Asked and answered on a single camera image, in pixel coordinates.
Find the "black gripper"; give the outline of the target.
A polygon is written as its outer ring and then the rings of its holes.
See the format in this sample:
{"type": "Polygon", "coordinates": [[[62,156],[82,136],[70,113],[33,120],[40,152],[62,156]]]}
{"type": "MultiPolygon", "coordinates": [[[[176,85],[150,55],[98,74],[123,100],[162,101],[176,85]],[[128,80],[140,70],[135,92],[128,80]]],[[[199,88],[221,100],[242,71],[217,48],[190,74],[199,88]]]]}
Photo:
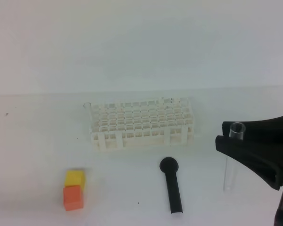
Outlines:
{"type": "MultiPolygon", "coordinates": [[[[216,150],[243,164],[262,178],[271,188],[283,186],[283,116],[245,121],[244,139],[229,137],[234,122],[222,124],[221,136],[215,139],[216,150]]],[[[283,192],[275,214],[275,226],[283,226],[283,192]]]]}

